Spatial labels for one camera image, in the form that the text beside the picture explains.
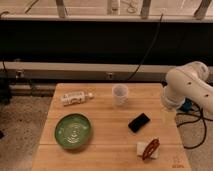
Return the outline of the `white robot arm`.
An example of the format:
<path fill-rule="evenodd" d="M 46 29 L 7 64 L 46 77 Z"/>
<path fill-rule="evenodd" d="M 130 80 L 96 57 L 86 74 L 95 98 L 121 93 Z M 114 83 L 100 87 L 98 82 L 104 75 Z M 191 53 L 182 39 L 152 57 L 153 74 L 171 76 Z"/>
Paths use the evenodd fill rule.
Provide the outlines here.
<path fill-rule="evenodd" d="M 161 102 L 168 110 L 180 108 L 185 99 L 198 104 L 213 115 L 213 86 L 206 83 L 209 69 L 206 64 L 194 61 L 170 69 L 166 74 Z"/>

